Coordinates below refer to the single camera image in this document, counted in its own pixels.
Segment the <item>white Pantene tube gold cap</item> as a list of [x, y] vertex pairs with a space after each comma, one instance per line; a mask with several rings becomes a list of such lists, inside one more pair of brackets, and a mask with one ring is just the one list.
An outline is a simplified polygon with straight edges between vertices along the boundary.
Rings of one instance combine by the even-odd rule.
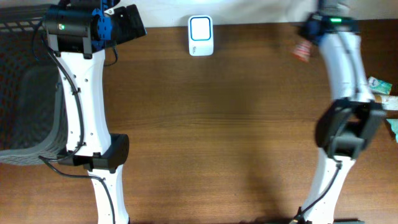
[[381, 103], [383, 108], [388, 111], [398, 110], [398, 96], [391, 95], [375, 95], [377, 103]]

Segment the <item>teal tissue packet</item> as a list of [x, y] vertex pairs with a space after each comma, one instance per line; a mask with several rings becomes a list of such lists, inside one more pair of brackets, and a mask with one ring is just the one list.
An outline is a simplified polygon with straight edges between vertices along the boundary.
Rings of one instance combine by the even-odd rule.
[[393, 138], [398, 142], [398, 119], [386, 119], [387, 123], [390, 126], [390, 130], [392, 132]]

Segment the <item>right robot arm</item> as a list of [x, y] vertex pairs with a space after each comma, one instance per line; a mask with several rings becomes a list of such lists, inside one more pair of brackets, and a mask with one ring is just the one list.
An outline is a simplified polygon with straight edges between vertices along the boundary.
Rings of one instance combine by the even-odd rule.
[[323, 57], [331, 105], [315, 128], [318, 162], [312, 186], [291, 223], [336, 222], [344, 182], [386, 117], [368, 85], [358, 22], [348, 14], [346, 1], [318, 1], [298, 32]]

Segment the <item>green white tissue packet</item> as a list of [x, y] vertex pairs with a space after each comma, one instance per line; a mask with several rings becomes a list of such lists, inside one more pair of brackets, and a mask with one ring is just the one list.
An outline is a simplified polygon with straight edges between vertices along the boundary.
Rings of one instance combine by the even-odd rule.
[[392, 90], [392, 84], [375, 77], [368, 78], [369, 88], [373, 93], [389, 95]]

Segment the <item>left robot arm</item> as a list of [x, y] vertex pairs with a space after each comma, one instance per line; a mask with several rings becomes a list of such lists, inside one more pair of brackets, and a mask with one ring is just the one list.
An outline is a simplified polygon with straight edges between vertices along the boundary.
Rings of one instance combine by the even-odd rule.
[[99, 223], [129, 223], [123, 167], [129, 137], [108, 130], [103, 70], [106, 50], [146, 35], [134, 1], [60, 1], [44, 17], [43, 43], [62, 79], [68, 134], [57, 165], [82, 166], [95, 191]]

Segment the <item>red white snack bar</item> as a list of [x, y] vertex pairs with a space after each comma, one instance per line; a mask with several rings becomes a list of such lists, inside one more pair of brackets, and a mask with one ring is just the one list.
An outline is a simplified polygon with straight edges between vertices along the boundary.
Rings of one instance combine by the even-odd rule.
[[309, 62], [311, 56], [312, 43], [308, 40], [299, 42], [294, 50], [293, 55], [303, 62]]

